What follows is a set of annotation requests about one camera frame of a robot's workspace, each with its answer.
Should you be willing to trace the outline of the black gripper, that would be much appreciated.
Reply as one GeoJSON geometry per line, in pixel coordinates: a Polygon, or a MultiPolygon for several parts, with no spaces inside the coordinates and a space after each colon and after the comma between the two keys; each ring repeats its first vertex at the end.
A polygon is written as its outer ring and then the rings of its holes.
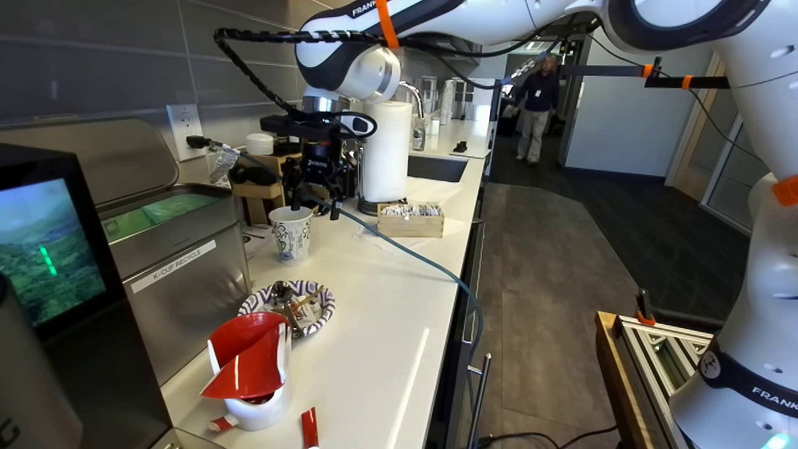
{"type": "Polygon", "coordinates": [[[329,218],[340,220],[340,198],[355,194],[355,163],[341,152],[341,127],[329,119],[290,117],[286,135],[300,140],[301,157],[281,164],[286,205],[291,209],[320,208],[320,184],[332,194],[329,218]]]}

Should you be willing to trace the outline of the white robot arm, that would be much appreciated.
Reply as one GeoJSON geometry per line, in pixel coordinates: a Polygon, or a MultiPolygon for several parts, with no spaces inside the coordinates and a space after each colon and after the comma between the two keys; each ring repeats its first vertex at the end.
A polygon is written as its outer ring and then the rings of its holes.
{"type": "Polygon", "coordinates": [[[393,51],[413,38],[497,44],[568,16],[597,17],[624,51],[708,42],[726,62],[749,142],[769,175],[749,194],[740,295],[668,410],[696,449],[796,449],[798,0],[352,0],[305,19],[294,58],[317,90],[388,98],[400,84],[393,51]]]}

